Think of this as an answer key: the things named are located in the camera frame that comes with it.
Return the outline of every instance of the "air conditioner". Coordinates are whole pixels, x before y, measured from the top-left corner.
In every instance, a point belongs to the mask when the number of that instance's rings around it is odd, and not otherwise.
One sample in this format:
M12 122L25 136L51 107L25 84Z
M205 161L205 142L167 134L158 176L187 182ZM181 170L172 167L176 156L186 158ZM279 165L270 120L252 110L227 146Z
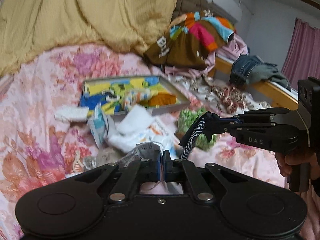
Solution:
M212 4L212 9L227 18L232 23L240 22L242 17L242 9L239 3L234 0L207 0Z

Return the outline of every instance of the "human hand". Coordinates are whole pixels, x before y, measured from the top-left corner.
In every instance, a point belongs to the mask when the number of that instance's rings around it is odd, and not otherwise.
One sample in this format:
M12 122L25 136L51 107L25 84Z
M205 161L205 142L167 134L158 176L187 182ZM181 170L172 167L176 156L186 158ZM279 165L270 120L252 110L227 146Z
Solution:
M292 173L292 165L301 163L310 163L310 179L318 179L320 177L320 166L317 161L316 152L308 146L298 147L288 155L276 153L276 160L280 174L288 177Z

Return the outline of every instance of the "metal screw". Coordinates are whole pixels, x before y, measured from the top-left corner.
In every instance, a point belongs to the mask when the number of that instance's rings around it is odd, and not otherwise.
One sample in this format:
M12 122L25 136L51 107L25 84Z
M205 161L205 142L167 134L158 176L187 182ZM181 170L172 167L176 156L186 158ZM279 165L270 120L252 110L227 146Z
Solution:
M122 201L125 199L125 194L122 193L113 193L109 197L113 201Z
M158 199L158 203L159 203L159 204L165 204L165 203L166 203L166 201L165 201L165 199L160 198L160 199Z
M209 201L213 199L213 195L208 193L208 192L202 192L198 194L198 199L203 200L203 201Z

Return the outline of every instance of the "finger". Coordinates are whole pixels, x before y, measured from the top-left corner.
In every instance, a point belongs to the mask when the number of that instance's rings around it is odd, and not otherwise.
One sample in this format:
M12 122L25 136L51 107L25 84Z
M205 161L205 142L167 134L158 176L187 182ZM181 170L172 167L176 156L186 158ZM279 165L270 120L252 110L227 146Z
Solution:
M289 176L289 174L284 172L283 170L280 170L280 174L281 174L281 176L283 176L285 178Z
M281 167L278 163L278 168L279 168L280 174L284 177L288 177L292 172L292 168L290 166L284 168L284 167Z
M288 165L299 165L301 163L308 163L310 162L313 153L314 151L312 148L297 148L287 156L285 156L284 161Z
M284 155L282 153L275 153L275 157L281 167L286 165L286 163L284 161Z
M290 167L290 165L285 163L284 155L282 153L275 153L275 156L276 156L276 160L278 162L279 169L290 174L292 172L292 168Z

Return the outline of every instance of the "wooden bed frame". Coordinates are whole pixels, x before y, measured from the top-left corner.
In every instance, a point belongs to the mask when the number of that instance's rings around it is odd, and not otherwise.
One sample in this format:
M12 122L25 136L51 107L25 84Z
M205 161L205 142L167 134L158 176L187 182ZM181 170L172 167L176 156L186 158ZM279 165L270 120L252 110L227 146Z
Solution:
M231 63L226 62L219 57L216 57L215 66L209 72L208 76L216 77L220 76L221 73L230 76L231 67ZM246 90L249 90L254 100L267 101L271 104L272 107L285 107L290 110L298 109L298 101L295 98L268 81L260 81L258 83L252 84L246 87Z

